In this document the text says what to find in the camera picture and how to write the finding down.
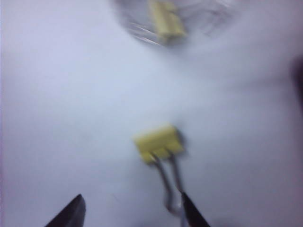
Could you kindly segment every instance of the dark object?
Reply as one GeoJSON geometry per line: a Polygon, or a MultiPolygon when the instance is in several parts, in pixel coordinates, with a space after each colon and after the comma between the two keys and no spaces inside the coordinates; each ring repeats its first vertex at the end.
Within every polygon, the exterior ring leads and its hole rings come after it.
{"type": "Polygon", "coordinates": [[[85,201],[79,194],[45,227],[83,227],[84,216],[85,201]]]}
{"type": "Polygon", "coordinates": [[[185,192],[182,193],[182,202],[187,221],[191,227],[210,227],[185,192]]]}
{"type": "Polygon", "coordinates": [[[294,61],[291,73],[297,89],[297,93],[300,98],[301,105],[303,106],[303,56],[297,58],[294,61]]]}

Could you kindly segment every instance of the white surface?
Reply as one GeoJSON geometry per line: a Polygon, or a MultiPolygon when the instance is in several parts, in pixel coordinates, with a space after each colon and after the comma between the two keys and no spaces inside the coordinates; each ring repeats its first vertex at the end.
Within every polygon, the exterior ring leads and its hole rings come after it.
{"type": "Polygon", "coordinates": [[[248,5],[183,53],[136,42],[102,0],[1,2],[2,227],[44,226],[78,193],[86,227],[172,227],[131,136],[171,122],[213,227],[303,223],[303,119],[290,80],[301,1],[248,5]]]}

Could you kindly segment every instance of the plastic bag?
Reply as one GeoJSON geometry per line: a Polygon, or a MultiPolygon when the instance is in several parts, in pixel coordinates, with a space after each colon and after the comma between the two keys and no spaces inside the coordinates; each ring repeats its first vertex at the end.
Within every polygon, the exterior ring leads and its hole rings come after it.
{"type": "MultiPolygon", "coordinates": [[[[239,4],[237,0],[169,1],[178,8],[178,16],[187,33],[186,39],[199,36],[200,40],[220,33],[237,12],[239,4]]],[[[114,0],[114,7],[121,25],[133,37],[150,44],[164,45],[155,32],[147,0],[114,0]]]]}

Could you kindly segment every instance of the yellow component in bag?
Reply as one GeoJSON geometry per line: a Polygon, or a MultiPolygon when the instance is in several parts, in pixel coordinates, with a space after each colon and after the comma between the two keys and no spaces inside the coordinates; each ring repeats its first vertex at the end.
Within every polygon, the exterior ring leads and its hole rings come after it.
{"type": "Polygon", "coordinates": [[[174,3],[150,0],[149,7],[160,41],[167,43],[171,39],[186,35],[174,3]]]}

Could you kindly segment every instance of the clear plastic bag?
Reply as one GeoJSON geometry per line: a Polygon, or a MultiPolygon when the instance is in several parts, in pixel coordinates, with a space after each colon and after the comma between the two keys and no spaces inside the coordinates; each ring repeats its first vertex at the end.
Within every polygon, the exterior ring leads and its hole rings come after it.
{"type": "MultiPolygon", "coordinates": [[[[240,0],[169,1],[178,8],[178,16],[185,27],[187,39],[194,36],[199,36],[199,39],[216,36],[233,18],[240,2],[240,0]]],[[[120,23],[133,37],[150,44],[163,45],[155,32],[148,0],[114,0],[114,4],[120,23]]]]}

